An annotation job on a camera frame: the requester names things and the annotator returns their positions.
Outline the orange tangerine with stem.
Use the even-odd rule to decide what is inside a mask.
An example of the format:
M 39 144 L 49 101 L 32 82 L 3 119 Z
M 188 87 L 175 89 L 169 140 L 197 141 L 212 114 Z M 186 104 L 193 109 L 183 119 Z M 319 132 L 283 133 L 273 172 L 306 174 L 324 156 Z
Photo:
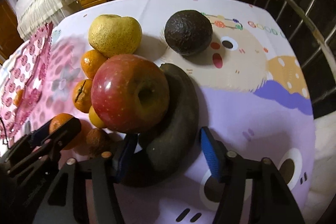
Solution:
M 23 98 L 23 93 L 24 93 L 24 90 L 23 89 L 19 89 L 17 90 L 17 94 L 13 100 L 13 104 L 15 106 L 19 106 L 21 104 L 21 101 L 22 101 L 22 98 Z

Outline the small orange tangerine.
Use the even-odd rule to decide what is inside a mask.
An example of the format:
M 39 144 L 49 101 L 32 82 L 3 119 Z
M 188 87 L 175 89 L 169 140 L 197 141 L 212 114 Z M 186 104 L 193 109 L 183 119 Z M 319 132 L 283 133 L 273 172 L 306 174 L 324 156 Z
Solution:
M 105 123 L 99 118 L 99 116 L 96 114 L 93 106 L 90 107 L 89 113 L 88 113 L 90 122 L 96 127 L 96 128 L 106 128 Z

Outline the pink crystal fruit tray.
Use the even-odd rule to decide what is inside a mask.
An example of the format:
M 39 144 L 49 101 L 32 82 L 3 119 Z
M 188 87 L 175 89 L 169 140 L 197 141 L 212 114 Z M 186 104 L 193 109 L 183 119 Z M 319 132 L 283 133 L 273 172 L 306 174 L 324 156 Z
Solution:
M 49 65 L 53 23 L 39 27 L 14 55 L 1 87 L 1 139 L 11 140 L 21 129 L 42 96 Z M 13 100 L 23 89 L 21 104 Z

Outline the yellow pear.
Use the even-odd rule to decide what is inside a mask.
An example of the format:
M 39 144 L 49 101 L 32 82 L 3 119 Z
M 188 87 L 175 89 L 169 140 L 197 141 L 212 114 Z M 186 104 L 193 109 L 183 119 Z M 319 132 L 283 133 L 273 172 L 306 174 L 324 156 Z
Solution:
M 105 57 L 132 54 L 140 46 L 142 28 L 133 17 L 102 14 L 88 31 L 88 42 Z

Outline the dark overripe banana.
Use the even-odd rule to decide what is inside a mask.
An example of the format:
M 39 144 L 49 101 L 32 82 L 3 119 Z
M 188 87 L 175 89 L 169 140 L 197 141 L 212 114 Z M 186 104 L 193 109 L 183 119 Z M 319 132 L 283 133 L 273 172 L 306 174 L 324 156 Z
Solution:
M 171 176 L 194 145 L 199 102 L 190 77 L 174 64 L 160 66 L 169 84 L 169 107 L 162 120 L 138 136 L 142 150 L 133 154 L 121 183 L 143 188 Z

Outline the dark avocado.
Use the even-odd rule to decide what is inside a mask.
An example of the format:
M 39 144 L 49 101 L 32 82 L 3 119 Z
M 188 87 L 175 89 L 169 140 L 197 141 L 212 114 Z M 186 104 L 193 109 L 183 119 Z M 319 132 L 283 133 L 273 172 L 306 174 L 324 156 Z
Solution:
M 166 22 L 164 37 L 168 46 L 182 56 L 204 51 L 213 39 L 210 20 L 196 10 L 182 10 Z

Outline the wooden door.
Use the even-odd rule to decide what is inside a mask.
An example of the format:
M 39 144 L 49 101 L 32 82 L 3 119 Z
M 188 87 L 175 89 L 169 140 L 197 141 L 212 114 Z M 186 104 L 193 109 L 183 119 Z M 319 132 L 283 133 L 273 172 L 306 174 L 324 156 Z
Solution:
M 0 46 L 1 64 L 7 60 L 22 44 L 17 31 L 17 17 L 6 0 L 0 2 Z

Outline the metal bed rail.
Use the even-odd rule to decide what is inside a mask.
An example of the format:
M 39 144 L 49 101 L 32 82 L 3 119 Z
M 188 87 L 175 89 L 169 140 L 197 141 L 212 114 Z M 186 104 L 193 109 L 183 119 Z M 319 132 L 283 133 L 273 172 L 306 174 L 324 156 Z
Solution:
M 335 0 L 254 0 L 288 39 L 305 76 L 315 118 L 335 111 Z

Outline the red apple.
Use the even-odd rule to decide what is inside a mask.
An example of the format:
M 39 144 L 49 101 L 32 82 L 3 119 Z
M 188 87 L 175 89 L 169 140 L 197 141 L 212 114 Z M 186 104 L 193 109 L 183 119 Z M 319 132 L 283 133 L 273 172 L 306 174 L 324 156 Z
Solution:
M 141 133 L 162 120 L 170 100 L 169 85 L 155 63 L 137 55 L 109 58 L 92 83 L 92 106 L 106 128 Z

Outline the cartoon printed bedsheet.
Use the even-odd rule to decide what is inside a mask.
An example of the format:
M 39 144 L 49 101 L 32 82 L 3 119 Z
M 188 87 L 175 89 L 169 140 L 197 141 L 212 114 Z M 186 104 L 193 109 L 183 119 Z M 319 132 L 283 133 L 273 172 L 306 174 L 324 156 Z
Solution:
M 182 56 L 165 41 L 167 20 L 182 10 L 200 12 L 213 26 L 210 45 L 196 55 Z M 125 186 L 114 176 L 113 156 L 126 133 L 102 128 L 109 146 L 89 153 L 86 136 L 96 127 L 72 101 L 76 84 L 88 79 L 81 57 L 95 50 L 88 31 L 102 14 L 136 19 L 142 40 L 130 55 L 159 69 L 165 63 L 181 68 L 198 96 L 194 145 L 171 176 L 152 186 Z M 1 223 L 303 223 L 314 162 L 313 109 L 299 61 L 264 9 L 234 0 L 117 0 L 66 17 L 52 30 L 42 96 L 9 140 L 11 148 L 35 131 L 51 135 L 73 117 L 81 131 L 60 151 L 59 171 L 37 211 L 1 211 Z M 211 176 L 202 127 L 228 150 L 224 183 Z M 134 153 L 140 150 L 138 143 Z

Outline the orange tangerine with crack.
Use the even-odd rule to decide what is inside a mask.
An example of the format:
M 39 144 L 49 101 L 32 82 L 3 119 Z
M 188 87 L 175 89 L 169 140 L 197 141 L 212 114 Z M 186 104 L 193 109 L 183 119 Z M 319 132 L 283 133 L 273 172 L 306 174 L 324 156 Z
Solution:
M 92 80 L 84 79 L 76 84 L 72 93 L 73 105 L 83 113 L 89 113 L 91 102 Z

